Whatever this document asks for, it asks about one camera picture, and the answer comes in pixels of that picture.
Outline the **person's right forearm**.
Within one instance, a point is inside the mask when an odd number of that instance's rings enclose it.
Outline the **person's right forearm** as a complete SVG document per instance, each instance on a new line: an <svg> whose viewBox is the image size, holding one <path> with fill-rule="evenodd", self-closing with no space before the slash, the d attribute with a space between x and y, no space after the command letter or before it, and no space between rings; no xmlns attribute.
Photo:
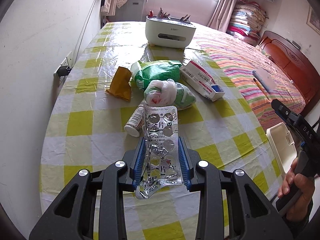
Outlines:
<svg viewBox="0 0 320 240"><path fill-rule="evenodd" d="M312 208L313 201L308 205L306 216L298 222L288 220L286 215L283 217L283 220L292 233L293 239L316 239L318 237L319 232L317 225L309 220Z"/></svg>

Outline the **person's right hand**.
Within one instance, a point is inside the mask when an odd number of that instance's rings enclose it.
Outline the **person's right hand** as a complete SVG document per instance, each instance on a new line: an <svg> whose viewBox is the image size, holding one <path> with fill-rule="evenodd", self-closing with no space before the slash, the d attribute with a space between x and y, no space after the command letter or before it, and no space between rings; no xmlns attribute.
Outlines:
<svg viewBox="0 0 320 240"><path fill-rule="evenodd" d="M286 218L292 222L300 222L306 217L308 213L308 206L315 191L315 182L313 178L307 178L300 173L294 173L297 163L298 158L295 158L283 180L282 185L278 189L279 198L287 195L290 192L290 187L293 184L295 184L296 187L298 187L302 192L300 198L286 212Z"/></svg>

